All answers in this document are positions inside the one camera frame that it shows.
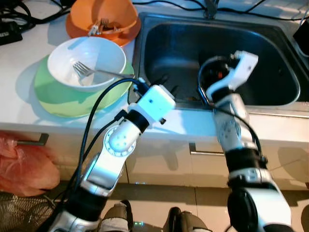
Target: plate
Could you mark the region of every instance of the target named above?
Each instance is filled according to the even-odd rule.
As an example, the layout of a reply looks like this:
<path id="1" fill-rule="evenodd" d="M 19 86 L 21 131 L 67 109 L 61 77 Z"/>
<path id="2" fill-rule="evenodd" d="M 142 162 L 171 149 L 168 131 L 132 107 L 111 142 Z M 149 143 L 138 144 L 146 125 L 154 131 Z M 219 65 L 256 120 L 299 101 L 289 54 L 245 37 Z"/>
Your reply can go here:
<path id="1" fill-rule="evenodd" d="M 140 28 L 141 28 L 141 21 L 140 18 L 138 18 L 136 24 L 133 27 L 124 31 L 118 38 L 113 39 L 112 41 L 118 44 L 119 46 L 125 46 L 137 37 Z M 80 29 L 79 27 L 73 24 L 70 14 L 67 16 L 66 30 L 71 38 L 87 36 L 88 34 L 88 31 Z"/>
<path id="2" fill-rule="evenodd" d="M 93 104 L 104 90 L 94 93 L 80 92 L 59 83 L 49 73 L 47 59 L 48 56 L 41 61 L 34 80 L 34 90 L 42 107 L 60 117 L 81 117 L 90 114 Z M 134 74 L 132 65 L 127 63 L 122 73 Z M 97 111 L 112 105 L 130 86 L 131 83 L 126 82 L 110 90 L 102 99 Z"/>

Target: sink basin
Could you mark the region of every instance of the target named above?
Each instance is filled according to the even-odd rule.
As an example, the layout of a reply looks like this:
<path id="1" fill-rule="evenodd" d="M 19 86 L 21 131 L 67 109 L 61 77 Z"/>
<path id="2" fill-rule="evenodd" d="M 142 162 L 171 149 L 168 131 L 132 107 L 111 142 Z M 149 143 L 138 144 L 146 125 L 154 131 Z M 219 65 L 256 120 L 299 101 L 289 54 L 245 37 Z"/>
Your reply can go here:
<path id="1" fill-rule="evenodd" d="M 308 70 L 280 28 L 143 13 L 133 66 L 149 83 L 166 78 L 178 108 L 200 108 L 197 73 L 206 59 L 244 50 L 259 56 L 249 80 L 237 89 L 246 105 L 309 101 Z M 129 102 L 136 101 L 135 94 Z"/>

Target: white bowl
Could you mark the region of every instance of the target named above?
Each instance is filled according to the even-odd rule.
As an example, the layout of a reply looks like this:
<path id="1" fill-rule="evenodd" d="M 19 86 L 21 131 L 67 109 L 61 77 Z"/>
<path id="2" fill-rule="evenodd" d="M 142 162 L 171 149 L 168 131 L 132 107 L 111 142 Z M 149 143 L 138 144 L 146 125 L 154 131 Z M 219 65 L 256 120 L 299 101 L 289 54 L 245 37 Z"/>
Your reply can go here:
<path id="1" fill-rule="evenodd" d="M 79 91 L 95 92 L 105 89 L 115 78 L 101 73 L 80 77 L 73 69 L 78 61 L 94 70 L 121 73 L 126 66 L 126 55 L 119 45 L 99 37 L 68 40 L 50 54 L 47 67 L 57 81 Z"/>

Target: faucet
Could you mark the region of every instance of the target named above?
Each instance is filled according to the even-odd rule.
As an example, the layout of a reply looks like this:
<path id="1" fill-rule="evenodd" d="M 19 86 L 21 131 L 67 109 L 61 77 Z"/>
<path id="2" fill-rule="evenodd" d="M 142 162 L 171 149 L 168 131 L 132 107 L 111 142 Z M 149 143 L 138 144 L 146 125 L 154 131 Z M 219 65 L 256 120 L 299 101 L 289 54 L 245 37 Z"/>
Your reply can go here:
<path id="1" fill-rule="evenodd" d="M 207 7 L 206 18 L 214 19 L 217 13 L 219 0 L 204 0 L 204 1 Z"/>

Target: wire basket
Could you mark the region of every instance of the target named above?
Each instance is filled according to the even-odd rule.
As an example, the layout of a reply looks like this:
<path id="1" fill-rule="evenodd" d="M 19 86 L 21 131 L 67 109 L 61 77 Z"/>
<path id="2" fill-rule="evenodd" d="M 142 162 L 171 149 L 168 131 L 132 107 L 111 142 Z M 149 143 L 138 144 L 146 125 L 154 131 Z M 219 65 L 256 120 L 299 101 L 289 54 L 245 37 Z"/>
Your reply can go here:
<path id="1" fill-rule="evenodd" d="M 46 196 L 17 197 L 0 193 L 0 232 L 34 232 L 54 207 Z"/>

